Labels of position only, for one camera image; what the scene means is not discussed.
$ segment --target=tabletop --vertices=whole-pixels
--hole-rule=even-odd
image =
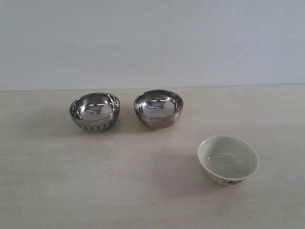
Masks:
[[[170,90],[184,109],[160,130],[134,113],[145,89],[104,90],[121,112],[96,133],[69,116],[92,91],[0,93],[0,228],[304,229],[305,85]],[[197,148],[217,134],[256,150],[245,182],[204,173]]]

